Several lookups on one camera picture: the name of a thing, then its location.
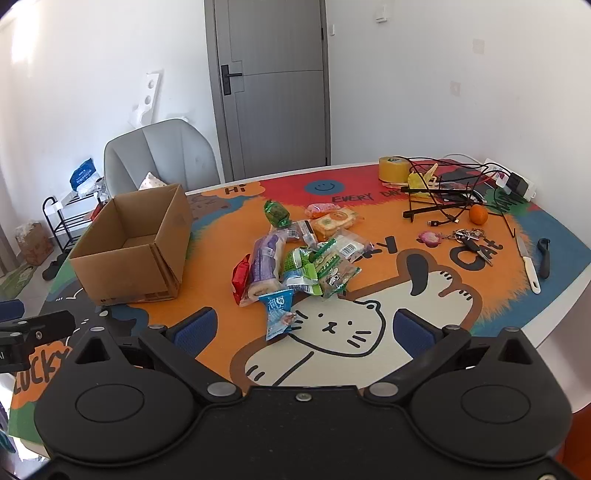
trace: gray door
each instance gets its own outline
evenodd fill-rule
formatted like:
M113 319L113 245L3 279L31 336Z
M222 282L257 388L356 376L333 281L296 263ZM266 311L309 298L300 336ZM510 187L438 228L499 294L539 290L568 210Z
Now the gray door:
M235 180L326 165L320 0L215 0L215 20Z

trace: gray chair backrest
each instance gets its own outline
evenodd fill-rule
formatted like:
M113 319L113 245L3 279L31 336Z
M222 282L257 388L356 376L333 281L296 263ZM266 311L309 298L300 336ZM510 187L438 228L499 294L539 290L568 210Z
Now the gray chair backrest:
M195 128L174 118L107 143L105 180L112 196L136 191L148 172L186 192L220 183L212 146Z

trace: tape roll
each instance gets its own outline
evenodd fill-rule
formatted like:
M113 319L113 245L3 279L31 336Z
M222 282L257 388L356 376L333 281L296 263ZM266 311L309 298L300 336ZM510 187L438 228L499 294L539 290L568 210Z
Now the tape roll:
M388 183L406 183L410 173L410 162L402 157L382 157L379 159L378 177Z

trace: open brown box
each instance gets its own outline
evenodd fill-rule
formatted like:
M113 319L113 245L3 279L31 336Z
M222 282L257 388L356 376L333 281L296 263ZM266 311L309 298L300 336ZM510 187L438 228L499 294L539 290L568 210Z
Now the open brown box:
M183 278L191 209L180 185L117 195L70 254L98 305L173 299Z

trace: cartoon cat face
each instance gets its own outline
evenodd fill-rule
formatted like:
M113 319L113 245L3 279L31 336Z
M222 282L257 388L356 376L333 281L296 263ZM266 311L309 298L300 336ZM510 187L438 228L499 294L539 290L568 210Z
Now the cartoon cat face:
M386 328L380 303L375 300L308 297L292 310L298 318L292 325L290 336L297 342L331 355L369 355L378 346Z

